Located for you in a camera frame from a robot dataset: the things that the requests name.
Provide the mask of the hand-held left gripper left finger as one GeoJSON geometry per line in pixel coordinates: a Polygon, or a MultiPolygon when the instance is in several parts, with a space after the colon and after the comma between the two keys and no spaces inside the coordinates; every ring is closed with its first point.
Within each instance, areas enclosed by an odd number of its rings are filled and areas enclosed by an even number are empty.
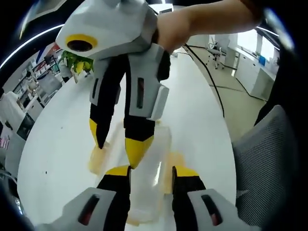
{"type": "Polygon", "coordinates": [[[130,210],[129,165],[108,170],[96,188],[69,201],[62,215],[38,231],[123,231],[130,210]]]}

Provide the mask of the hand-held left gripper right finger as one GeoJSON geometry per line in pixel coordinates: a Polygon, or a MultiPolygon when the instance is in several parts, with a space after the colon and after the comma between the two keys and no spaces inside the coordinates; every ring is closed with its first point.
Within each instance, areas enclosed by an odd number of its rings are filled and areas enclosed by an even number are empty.
{"type": "Polygon", "coordinates": [[[198,173],[172,167],[172,210],[178,231],[259,231],[238,217],[238,210],[214,189],[207,189],[198,173]]]}

